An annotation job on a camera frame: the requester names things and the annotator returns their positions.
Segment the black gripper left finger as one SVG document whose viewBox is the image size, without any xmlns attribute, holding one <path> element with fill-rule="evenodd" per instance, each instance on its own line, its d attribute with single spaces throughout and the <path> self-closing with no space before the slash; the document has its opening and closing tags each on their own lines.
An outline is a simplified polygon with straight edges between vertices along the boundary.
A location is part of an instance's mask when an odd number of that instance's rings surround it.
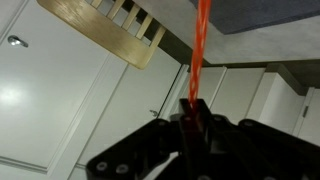
<svg viewBox="0 0 320 180">
<path fill-rule="evenodd" d="M 154 119 L 90 159 L 87 180 L 142 180 L 179 147 L 179 123 Z"/>
</svg>

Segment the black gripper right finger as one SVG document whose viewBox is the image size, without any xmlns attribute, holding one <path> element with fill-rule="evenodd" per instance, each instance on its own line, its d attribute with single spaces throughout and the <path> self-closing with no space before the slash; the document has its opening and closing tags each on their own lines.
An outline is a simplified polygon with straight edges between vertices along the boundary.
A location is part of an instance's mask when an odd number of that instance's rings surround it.
<svg viewBox="0 0 320 180">
<path fill-rule="evenodd" d="M 233 124 L 202 99 L 181 99 L 191 180 L 320 180 L 320 147 L 251 119 Z"/>
</svg>

